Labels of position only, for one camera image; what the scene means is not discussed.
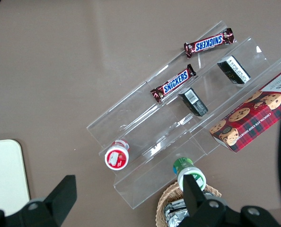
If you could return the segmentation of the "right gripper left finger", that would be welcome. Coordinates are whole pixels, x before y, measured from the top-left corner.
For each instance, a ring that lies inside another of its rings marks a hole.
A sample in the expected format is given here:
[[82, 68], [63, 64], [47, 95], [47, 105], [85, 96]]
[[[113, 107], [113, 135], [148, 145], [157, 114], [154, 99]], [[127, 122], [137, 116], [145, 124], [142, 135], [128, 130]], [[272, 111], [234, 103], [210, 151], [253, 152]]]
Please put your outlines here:
[[31, 200], [7, 217], [0, 210], [0, 227], [60, 227], [76, 200], [76, 176], [67, 175], [47, 197]]

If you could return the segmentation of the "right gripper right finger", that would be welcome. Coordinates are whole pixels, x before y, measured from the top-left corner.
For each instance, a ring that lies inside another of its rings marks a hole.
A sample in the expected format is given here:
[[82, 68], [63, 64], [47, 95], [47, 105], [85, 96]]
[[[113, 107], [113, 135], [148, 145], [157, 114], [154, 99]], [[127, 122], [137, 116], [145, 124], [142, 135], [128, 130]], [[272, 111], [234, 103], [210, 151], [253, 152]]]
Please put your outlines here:
[[277, 220], [258, 206], [244, 206], [240, 212], [232, 210], [216, 199], [207, 199], [195, 179], [184, 175], [184, 201], [189, 216], [184, 227], [279, 227]]

